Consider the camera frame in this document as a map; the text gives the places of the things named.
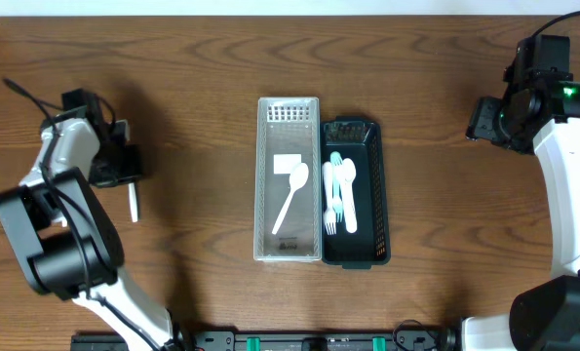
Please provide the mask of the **white plastic spoon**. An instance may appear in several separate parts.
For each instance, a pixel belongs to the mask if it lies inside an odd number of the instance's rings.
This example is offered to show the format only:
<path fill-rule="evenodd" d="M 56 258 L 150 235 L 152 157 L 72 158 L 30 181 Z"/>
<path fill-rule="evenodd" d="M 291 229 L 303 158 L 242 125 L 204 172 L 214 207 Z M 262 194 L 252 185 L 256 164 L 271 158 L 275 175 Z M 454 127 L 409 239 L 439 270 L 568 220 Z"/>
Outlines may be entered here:
<path fill-rule="evenodd" d="M 128 184 L 128 197 L 131 220 L 133 223 L 136 223 L 139 221 L 139 203 L 137 198 L 137 184 L 135 182 Z"/>
<path fill-rule="evenodd" d="M 291 200 L 292 200 L 295 192 L 297 190 L 301 189 L 306 184 L 306 182 L 308 180 L 308 176 L 309 176 L 309 169 L 308 169 L 308 165 L 306 163 L 298 164 L 290 173 L 290 177 L 289 177 L 290 192 L 289 192 L 289 195 L 286 198 L 286 201 L 284 202 L 284 204 L 283 204 L 283 206 L 282 206 L 282 208 L 281 208 L 281 210 L 276 218 L 276 221 L 274 223 L 274 226 L 272 229 L 273 235 L 276 235 L 279 232 L 280 227 L 283 224 L 283 221 L 287 215 Z"/>
<path fill-rule="evenodd" d="M 346 186 L 351 186 L 357 176 L 356 166 L 352 159 L 342 160 L 341 182 Z"/>

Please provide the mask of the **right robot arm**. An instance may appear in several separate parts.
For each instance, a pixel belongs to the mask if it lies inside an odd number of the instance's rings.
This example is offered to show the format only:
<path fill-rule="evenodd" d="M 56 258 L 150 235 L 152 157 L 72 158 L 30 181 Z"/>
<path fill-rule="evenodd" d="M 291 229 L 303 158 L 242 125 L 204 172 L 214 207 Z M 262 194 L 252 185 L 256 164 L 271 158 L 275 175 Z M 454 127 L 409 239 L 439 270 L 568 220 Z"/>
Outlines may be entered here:
<path fill-rule="evenodd" d="M 550 281 L 519 294 L 508 313 L 470 317 L 463 350 L 580 350 L 580 83 L 519 83 L 484 97 L 468 135 L 539 160 L 552 226 Z"/>

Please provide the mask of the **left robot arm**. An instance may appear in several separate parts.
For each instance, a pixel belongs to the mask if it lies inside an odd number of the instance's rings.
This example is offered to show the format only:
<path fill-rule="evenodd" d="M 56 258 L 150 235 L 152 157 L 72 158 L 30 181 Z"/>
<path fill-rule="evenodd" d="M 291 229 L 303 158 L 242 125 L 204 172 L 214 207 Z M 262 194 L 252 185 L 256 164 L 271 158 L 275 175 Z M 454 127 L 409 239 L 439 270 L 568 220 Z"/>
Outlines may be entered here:
<path fill-rule="evenodd" d="M 118 232 L 95 187 L 126 185 L 133 221 L 140 156 L 125 120 L 71 108 L 41 127 L 28 175 L 0 193 L 0 222 L 28 285 L 91 310 L 131 350 L 188 350 L 172 313 L 128 274 Z"/>

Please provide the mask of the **white plastic fork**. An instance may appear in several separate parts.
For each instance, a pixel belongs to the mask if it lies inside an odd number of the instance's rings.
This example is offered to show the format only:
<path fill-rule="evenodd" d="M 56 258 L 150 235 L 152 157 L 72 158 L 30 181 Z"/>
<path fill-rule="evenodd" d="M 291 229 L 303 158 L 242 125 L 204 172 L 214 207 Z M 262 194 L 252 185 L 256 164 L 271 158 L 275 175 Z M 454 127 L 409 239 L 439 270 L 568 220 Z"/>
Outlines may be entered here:
<path fill-rule="evenodd" d="M 324 162 L 322 173 L 327 206 L 324 211 L 325 229 L 329 236 L 333 236 L 336 234 L 337 217 L 333 207 L 333 175 L 332 164 L 330 162 Z"/>
<path fill-rule="evenodd" d="M 336 221 L 341 222 L 343 219 L 343 205 L 340 193 L 340 183 L 338 181 L 338 169 L 342 165 L 342 158 L 339 152 L 330 153 L 329 160 L 332 164 L 333 182 L 332 182 L 332 206 L 335 211 Z"/>
<path fill-rule="evenodd" d="M 358 229 L 356 210 L 354 205 L 354 195 L 352 184 L 356 172 L 344 168 L 342 172 L 342 180 L 340 181 L 343 210 L 345 217 L 345 227 L 348 233 L 354 234 Z"/>

